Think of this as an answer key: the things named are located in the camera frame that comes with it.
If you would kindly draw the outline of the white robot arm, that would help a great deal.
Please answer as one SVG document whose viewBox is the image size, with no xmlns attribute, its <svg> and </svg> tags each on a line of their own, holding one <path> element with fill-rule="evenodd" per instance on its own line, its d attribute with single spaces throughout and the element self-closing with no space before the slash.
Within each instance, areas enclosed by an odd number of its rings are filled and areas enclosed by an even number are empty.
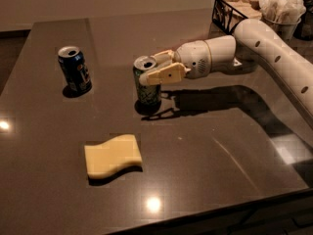
<svg viewBox="0 0 313 235">
<path fill-rule="evenodd" d="M 313 64 L 257 19 L 239 22 L 231 35 L 185 43 L 146 61 L 152 67 L 139 76 L 144 86 L 198 79 L 223 67 L 253 61 L 273 77 L 307 123 L 313 123 Z"/>
</svg>

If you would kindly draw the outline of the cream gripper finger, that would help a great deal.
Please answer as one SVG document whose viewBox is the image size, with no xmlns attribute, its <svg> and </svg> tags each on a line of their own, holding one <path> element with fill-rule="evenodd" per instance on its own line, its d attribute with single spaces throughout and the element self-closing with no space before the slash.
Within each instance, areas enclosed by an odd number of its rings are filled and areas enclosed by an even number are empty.
<svg viewBox="0 0 313 235">
<path fill-rule="evenodd" d="M 139 77 L 144 86 L 154 86 L 180 82 L 190 71 L 182 63 L 173 63 L 162 68 L 149 70 Z"/>
<path fill-rule="evenodd" d="M 156 63 L 158 65 L 161 65 L 166 62 L 172 63 L 174 59 L 174 54 L 175 52 L 173 50 L 165 50 L 165 51 L 153 54 L 153 58 L 156 60 Z"/>
</svg>

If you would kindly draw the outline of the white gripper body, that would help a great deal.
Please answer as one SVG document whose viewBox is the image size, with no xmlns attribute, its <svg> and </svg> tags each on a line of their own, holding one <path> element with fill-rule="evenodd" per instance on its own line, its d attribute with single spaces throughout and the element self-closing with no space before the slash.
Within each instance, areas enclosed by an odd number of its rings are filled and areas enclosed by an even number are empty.
<svg viewBox="0 0 313 235">
<path fill-rule="evenodd" d="M 198 40 L 185 43 L 175 51 L 175 60 L 182 63 L 186 70 L 186 77 L 197 79 L 206 77 L 211 71 L 211 55 L 208 44 Z"/>
</svg>

